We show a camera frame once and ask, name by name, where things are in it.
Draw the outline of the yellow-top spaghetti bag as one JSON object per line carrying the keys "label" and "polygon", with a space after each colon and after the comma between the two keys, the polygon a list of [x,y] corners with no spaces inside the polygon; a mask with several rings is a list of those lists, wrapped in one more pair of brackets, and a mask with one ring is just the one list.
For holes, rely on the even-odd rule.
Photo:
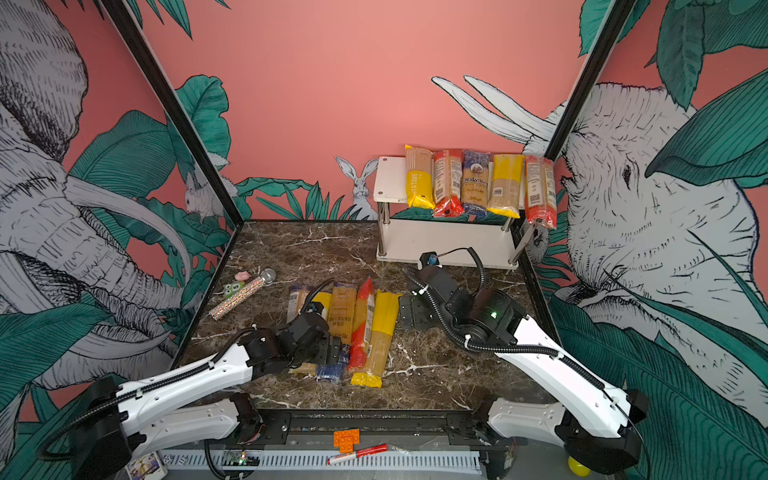
{"label": "yellow-top spaghetti bag", "polygon": [[518,154],[495,154],[488,210],[509,218],[519,218],[520,191],[525,157]]}

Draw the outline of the blue-bottom spaghetti bag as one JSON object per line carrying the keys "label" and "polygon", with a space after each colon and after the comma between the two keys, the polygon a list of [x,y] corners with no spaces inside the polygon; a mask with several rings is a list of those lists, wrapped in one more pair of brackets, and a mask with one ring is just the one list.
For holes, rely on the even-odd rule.
{"label": "blue-bottom spaghetti bag", "polygon": [[317,368],[316,378],[318,382],[339,383],[347,371],[356,299],[357,289],[352,284],[334,283],[331,292],[330,311],[326,320],[329,334],[341,340],[341,349],[336,365]]}

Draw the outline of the green number toy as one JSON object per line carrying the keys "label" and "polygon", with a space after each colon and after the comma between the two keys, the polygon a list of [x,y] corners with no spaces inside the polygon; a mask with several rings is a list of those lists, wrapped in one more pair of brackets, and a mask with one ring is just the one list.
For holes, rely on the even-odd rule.
{"label": "green number toy", "polygon": [[242,288],[244,288],[246,283],[244,281],[237,281],[233,283],[226,284],[224,286],[223,295],[225,299],[229,299],[233,297],[235,294],[237,294]]}

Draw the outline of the blue portrait spaghetti bag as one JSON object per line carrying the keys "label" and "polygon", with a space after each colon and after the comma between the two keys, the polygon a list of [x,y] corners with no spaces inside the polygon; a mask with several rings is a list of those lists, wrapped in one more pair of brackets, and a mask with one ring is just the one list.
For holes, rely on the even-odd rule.
{"label": "blue portrait spaghetti bag", "polygon": [[461,201],[464,211],[478,219],[488,214],[489,170],[491,155],[473,150],[463,151]]}

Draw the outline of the orange plastic block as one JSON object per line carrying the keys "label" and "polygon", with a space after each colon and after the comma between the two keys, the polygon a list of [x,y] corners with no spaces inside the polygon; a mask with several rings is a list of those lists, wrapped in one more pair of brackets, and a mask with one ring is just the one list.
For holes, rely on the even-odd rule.
{"label": "orange plastic block", "polygon": [[353,453],[355,446],[359,443],[359,429],[340,430],[333,433],[333,446],[337,448],[341,454]]}

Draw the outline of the yellow-end spaghetti bag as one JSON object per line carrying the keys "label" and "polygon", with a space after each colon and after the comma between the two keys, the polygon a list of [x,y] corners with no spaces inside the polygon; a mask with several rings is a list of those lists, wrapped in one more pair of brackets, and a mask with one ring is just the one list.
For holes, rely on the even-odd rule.
{"label": "yellow-end spaghetti bag", "polygon": [[433,152],[411,145],[405,146],[406,201],[410,208],[433,210]]}

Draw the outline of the yellow light bulb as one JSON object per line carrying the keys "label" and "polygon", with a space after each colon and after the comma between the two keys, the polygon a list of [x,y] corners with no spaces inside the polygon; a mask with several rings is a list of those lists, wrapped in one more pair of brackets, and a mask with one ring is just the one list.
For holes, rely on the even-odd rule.
{"label": "yellow light bulb", "polygon": [[573,457],[569,457],[567,463],[570,471],[580,478],[588,477],[591,473],[591,470],[588,467],[581,464]]}

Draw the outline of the plain yellow spaghetti bag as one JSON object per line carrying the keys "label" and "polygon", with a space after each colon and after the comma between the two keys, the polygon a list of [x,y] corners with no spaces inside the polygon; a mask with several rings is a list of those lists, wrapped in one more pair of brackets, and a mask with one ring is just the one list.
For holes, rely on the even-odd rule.
{"label": "plain yellow spaghetti bag", "polygon": [[399,312],[400,294],[378,291],[376,294],[370,351],[366,363],[360,372],[352,375],[350,384],[371,388],[382,387],[389,349]]}

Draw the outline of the card box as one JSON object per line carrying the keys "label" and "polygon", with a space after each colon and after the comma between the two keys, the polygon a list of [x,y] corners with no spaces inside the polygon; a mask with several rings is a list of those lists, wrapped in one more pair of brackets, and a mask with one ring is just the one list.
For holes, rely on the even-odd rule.
{"label": "card box", "polygon": [[132,460],[125,471],[130,480],[163,480],[168,474],[168,468],[157,452]]}

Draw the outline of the red yellow narrow spaghetti bag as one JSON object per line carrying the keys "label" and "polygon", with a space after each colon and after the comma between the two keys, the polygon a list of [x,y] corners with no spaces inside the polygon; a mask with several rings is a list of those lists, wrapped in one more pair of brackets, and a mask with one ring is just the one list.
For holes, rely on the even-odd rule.
{"label": "red yellow narrow spaghetti bag", "polygon": [[360,287],[356,304],[351,337],[349,369],[361,369],[370,351],[370,336],[375,308],[373,280],[368,278]]}

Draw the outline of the clear blue-end spaghetti bag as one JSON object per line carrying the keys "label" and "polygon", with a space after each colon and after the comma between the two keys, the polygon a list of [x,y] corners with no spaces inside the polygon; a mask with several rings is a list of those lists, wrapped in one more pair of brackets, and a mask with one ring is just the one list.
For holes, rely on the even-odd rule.
{"label": "clear blue-end spaghetti bag", "polygon": [[292,322],[301,312],[309,289],[304,285],[291,285],[287,304],[286,320]]}

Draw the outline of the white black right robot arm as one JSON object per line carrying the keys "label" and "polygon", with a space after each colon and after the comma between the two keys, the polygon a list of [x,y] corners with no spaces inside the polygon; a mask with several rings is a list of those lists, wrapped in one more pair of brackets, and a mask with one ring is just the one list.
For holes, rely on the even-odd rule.
{"label": "white black right robot arm", "polygon": [[491,401],[484,422],[496,436],[559,446],[606,475],[651,462],[637,428],[647,416],[645,394],[601,379],[505,292],[480,284],[471,293],[438,265],[406,267],[403,273],[451,342],[470,353],[495,355],[552,396],[552,402],[540,404]]}

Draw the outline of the red double spaghetti bag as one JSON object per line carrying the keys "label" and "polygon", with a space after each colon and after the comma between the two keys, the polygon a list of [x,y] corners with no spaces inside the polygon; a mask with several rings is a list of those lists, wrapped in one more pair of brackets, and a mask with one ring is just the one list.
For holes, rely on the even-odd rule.
{"label": "red double spaghetti bag", "polygon": [[547,229],[557,228],[557,201],[554,162],[550,159],[526,156],[526,218],[531,224]]}

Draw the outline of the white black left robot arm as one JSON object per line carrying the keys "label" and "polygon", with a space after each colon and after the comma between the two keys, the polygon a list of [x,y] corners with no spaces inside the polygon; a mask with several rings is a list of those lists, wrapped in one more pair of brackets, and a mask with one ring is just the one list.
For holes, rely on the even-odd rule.
{"label": "white black left robot arm", "polygon": [[69,463],[75,479],[111,479],[147,453],[196,440],[232,437],[248,445],[264,430],[248,394],[208,405],[198,400],[303,363],[335,365],[341,350],[340,338],[315,312],[241,329],[219,352],[183,367],[121,386],[97,381],[86,391],[86,411],[50,433],[36,456]]}

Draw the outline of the white two-tier shelf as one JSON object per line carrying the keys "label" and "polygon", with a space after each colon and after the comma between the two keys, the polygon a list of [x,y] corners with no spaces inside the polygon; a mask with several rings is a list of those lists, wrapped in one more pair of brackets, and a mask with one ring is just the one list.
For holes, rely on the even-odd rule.
{"label": "white two-tier shelf", "polygon": [[523,219],[503,219],[500,225],[464,223],[457,218],[435,218],[429,210],[405,209],[393,216],[391,209],[406,204],[406,160],[382,156],[373,188],[378,206],[380,261],[415,264],[425,252],[440,255],[449,266],[474,264],[464,247],[474,248],[483,264],[495,269],[515,269],[524,256],[541,261],[547,250],[548,234]]}

